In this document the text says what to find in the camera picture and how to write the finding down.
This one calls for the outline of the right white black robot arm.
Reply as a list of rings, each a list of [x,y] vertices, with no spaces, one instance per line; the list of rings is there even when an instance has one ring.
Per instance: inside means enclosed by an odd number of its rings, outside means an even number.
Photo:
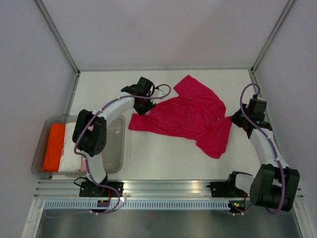
[[[231,122],[242,128],[255,148],[260,168],[255,176],[233,171],[226,183],[226,190],[232,196],[242,191],[250,197],[251,203],[267,208],[271,213],[290,211],[293,207],[300,174],[290,168],[281,157],[269,122],[266,122],[266,101],[256,95],[248,104],[230,117]]]

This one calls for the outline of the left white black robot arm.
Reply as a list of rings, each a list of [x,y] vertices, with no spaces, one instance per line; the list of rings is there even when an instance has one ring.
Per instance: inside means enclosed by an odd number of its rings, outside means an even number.
[[[125,86],[116,98],[94,111],[83,109],[77,116],[72,135],[74,153],[82,156],[86,164],[86,177],[92,182],[91,191],[104,196],[108,191],[105,182],[102,152],[107,142],[107,128],[124,112],[134,109],[137,115],[144,115],[156,106],[153,98],[158,87],[141,77],[136,84]]]

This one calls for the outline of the magenta t shirt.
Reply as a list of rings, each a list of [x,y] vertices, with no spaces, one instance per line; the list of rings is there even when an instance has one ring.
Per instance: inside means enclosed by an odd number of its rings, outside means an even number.
[[[149,114],[133,114],[128,128],[194,140],[209,157],[220,158],[232,126],[224,102],[190,75],[174,90],[177,97],[158,103]]]

